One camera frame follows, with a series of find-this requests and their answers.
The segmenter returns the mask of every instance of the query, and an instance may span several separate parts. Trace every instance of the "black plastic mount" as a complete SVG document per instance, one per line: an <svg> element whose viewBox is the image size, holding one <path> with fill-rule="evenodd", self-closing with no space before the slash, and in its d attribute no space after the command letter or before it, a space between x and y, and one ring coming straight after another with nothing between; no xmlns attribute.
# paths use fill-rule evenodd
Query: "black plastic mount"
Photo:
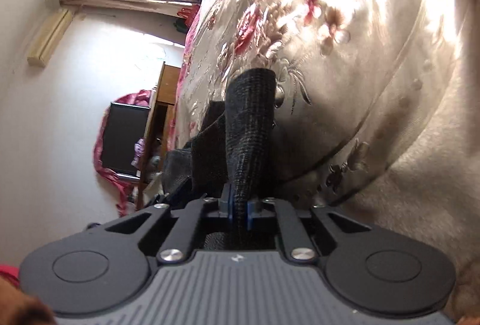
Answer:
<svg viewBox="0 0 480 325"><path fill-rule="evenodd" d="M120 310L146 294L159 272L197 261L206 234L228 232L228 207L213 198L193 200L182 210L155 204L48 244L22 263L21 288L59 317ZM299 211L270 198L249 202L248 210L249 229L272 238L263 250L279 253L292 269L315 270L318 283L352 310L383 318L421 317L443 308L453 288L455 270L443 253L339 210ZM227 257L232 264L244 258L237 252ZM262 283L265 265L256 268L254 258L251 271L260 272ZM235 272L217 263L208 270Z"/></svg>

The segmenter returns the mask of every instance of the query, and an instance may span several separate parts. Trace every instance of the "ribbed rubber surface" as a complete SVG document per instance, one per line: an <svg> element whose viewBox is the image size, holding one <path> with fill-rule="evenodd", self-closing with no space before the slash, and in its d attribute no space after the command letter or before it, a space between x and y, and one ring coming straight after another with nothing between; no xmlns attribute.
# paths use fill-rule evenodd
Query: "ribbed rubber surface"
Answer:
<svg viewBox="0 0 480 325"><path fill-rule="evenodd" d="M199 251L188 264L162 268L145 292L109 314L58 318L59 325L448 325L440 313L387 320L352 310L317 271L277 252Z"/></svg>

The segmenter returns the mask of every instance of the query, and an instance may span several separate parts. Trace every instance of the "floor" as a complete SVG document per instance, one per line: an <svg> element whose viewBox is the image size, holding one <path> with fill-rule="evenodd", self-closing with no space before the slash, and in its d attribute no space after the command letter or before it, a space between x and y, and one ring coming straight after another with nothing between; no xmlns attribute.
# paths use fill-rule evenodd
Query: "floor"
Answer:
<svg viewBox="0 0 480 325"><path fill-rule="evenodd" d="M180 66L174 18L85 9L45 69L20 67L0 102L0 263L117 217L117 193L92 150L109 103Z"/></svg>

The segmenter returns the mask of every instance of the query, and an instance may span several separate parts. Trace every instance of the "white wall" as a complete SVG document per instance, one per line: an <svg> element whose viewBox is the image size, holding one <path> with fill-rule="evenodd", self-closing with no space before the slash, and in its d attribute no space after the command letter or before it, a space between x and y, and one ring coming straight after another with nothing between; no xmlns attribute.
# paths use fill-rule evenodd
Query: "white wall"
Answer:
<svg viewBox="0 0 480 325"><path fill-rule="evenodd" d="M0 99L48 11L47 0L0 0Z"/></svg>

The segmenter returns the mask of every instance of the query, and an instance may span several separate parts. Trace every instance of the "metal screw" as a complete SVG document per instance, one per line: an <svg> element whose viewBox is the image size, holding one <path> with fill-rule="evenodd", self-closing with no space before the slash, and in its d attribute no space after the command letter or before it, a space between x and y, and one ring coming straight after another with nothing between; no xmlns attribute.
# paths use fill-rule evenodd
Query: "metal screw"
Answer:
<svg viewBox="0 0 480 325"><path fill-rule="evenodd" d="M160 252L160 257L162 260L168 262L178 261L183 258L183 253L179 249L165 249L164 251Z"/></svg>
<svg viewBox="0 0 480 325"><path fill-rule="evenodd" d="M310 248L295 248L291 255L295 260L311 260L315 257L315 252Z"/></svg>

